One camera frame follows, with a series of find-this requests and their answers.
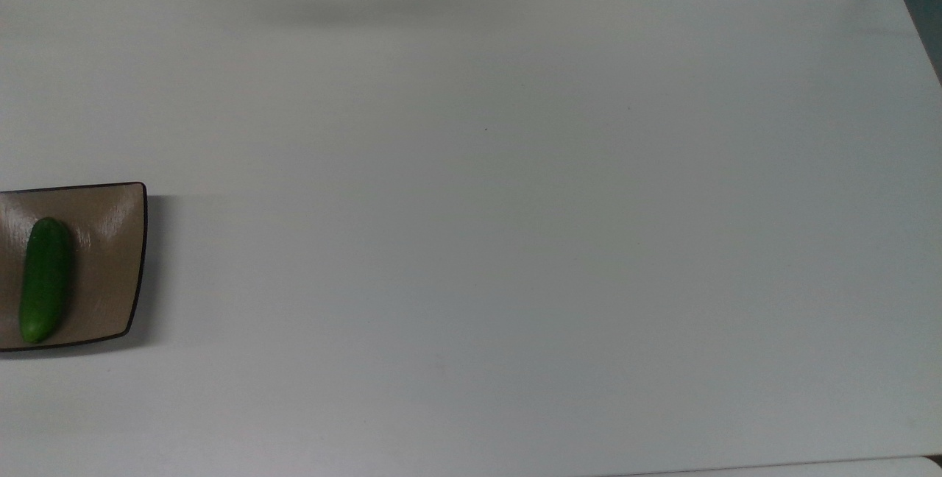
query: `plate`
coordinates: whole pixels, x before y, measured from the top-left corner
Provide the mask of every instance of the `plate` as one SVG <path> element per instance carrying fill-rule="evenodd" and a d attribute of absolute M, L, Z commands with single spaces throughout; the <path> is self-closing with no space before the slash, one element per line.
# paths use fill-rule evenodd
<path fill-rule="evenodd" d="M 51 216 L 73 236 L 74 275 L 56 330 L 34 344 L 20 335 L 20 292 L 33 224 Z M 0 192 L 0 352 L 62 347 L 131 329 L 147 240 L 144 183 Z"/>

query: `table surface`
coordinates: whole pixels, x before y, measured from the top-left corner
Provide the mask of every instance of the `table surface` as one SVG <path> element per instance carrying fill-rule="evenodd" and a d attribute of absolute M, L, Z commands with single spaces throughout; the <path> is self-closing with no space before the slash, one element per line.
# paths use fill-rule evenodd
<path fill-rule="evenodd" d="M 17 475 L 942 451 L 902 0 L 2 0 L 4 189 L 141 180 L 128 336 L 0 358 Z"/>
<path fill-rule="evenodd" d="M 741 467 L 696 473 L 666 473 L 664 477 L 942 477 L 942 468 L 922 457 Z"/>

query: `brown plate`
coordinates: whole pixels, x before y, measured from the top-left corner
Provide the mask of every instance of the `brown plate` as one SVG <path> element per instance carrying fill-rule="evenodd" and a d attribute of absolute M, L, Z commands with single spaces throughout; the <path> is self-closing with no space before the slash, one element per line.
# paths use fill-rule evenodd
<path fill-rule="evenodd" d="M 45 216 L 73 236 L 73 287 L 56 330 L 40 344 L 20 336 L 26 242 Z M 144 183 L 0 192 L 0 352 L 34 350 L 123 336 L 141 292 L 147 240 Z"/>

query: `cucumber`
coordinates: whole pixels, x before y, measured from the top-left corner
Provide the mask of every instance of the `cucumber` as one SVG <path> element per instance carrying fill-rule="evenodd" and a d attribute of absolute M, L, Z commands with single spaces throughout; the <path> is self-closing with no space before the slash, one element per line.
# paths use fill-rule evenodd
<path fill-rule="evenodd" d="M 29 233 L 23 269 L 20 334 L 26 342 L 42 342 L 56 329 L 68 295 L 71 266 L 68 229 L 57 219 L 40 219 Z"/>

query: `square plate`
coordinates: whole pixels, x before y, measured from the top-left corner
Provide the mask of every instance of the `square plate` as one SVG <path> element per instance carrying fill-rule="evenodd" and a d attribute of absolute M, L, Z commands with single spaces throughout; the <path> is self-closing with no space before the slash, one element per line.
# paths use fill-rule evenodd
<path fill-rule="evenodd" d="M 45 216 L 65 223 L 75 248 L 73 287 L 62 320 L 40 344 L 20 336 L 26 243 Z M 141 292 L 147 240 L 144 183 L 0 192 L 0 352 L 123 336 Z"/>

